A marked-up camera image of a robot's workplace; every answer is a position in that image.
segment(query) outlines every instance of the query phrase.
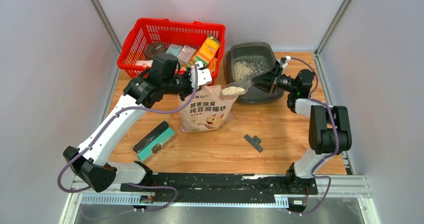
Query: white wall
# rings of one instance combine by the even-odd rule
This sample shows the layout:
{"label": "white wall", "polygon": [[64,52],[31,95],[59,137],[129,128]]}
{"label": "white wall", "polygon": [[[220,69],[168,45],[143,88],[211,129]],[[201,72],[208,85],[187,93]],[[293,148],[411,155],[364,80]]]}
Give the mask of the white wall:
{"label": "white wall", "polygon": [[0,223],[58,223],[62,152],[99,124],[117,57],[89,0],[0,0]]}
{"label": "white wall", "polygon": [[99,0],[123,44],[138,18],[226,26],[226,48],[267,42],[275,50],[318,47],[343,0]]}
{"label": "white wall", "polygon": [[424,0],[353,0],[322,54],[384,224],[422,223]]}

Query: plastic basket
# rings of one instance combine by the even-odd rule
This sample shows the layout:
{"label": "plastic basket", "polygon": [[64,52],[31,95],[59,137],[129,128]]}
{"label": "plastic basket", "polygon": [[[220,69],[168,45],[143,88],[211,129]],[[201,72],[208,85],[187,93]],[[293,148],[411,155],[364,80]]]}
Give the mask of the plastic basket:
{"label": "plastic basket", "polygon": [[208,35],[214,36],[220,42],[219,49],[215,54],[217,58],[216,69],[211,74],[212,80],[215,81],[225,48],[225,26],[221,24],[140,18],[126,37],[117,65],[120,69],[125,70],[131,78],[135,78],[146,69],[144,66],[136,65],[136,62],[146,60],[145,51],[149,44],[161,42],[165,44],[166,48],[170,44],[176,44],[199,49]]}

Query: transparent scoop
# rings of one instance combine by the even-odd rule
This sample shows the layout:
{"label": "transparent scoop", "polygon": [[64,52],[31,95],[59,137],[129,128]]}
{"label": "transparent scoop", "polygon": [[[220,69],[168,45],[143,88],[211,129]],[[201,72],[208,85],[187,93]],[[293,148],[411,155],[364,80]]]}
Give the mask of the transparent scoop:
{"label": "transparent scoop", "polygon": [[230,84],[224,85],[221,87],[219,99],[232,99],[236,96],[246,94],[248,92],[248,89],[252,87],[253,84],[254,83],[251,80],[238,80]]}

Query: litter box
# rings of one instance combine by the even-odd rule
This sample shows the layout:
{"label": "litter box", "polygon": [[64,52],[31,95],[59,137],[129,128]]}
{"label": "litter box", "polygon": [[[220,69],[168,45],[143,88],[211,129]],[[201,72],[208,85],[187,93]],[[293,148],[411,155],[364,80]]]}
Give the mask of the litter box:
{"label": "litter box", "polygon": [[[276,57],[271,46],[266,42],[247,42],[233,45],[226,54],[226,68],[229,82],[250,80],[274,68]],[[241,104],[263,104],[280,99],[283,90],[277,89],[273,94],[266,93],[255,86],[237,101]]]}

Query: pink bag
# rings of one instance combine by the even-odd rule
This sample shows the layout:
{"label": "pink bag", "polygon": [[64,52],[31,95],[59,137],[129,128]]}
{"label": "pink bag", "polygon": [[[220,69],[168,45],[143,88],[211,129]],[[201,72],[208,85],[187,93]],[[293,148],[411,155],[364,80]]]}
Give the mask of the pink bag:
{"label": "pink bag", "polygon": [[[179,111],[183,133],[206,132],[220,128],[234,117],[230,114],[237,95],[231,99],[220,99],[221,85],[203,86],[196,92],[188,106]],[[178,99],[181,107],[185,101]]]}

